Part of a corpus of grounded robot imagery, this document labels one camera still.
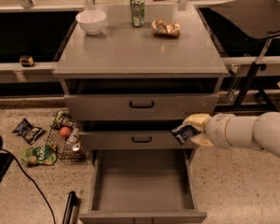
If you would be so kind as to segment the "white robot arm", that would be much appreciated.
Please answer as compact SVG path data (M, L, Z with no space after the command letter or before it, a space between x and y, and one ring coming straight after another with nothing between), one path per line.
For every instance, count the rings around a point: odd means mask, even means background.
M183 124L199 131L190 138L197 145L265 150L280 159L280 112L259 116L193 114Z

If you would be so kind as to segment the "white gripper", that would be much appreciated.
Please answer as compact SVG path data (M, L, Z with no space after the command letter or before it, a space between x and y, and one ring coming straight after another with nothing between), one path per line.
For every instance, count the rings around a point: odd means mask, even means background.
M189 115L184 119L184 126L192 126L198 133L190 138L190 141L201 147L216 147L229 149L231 145L227 139L226 130L233 114L216 114L212 118L209 114L200 113Z

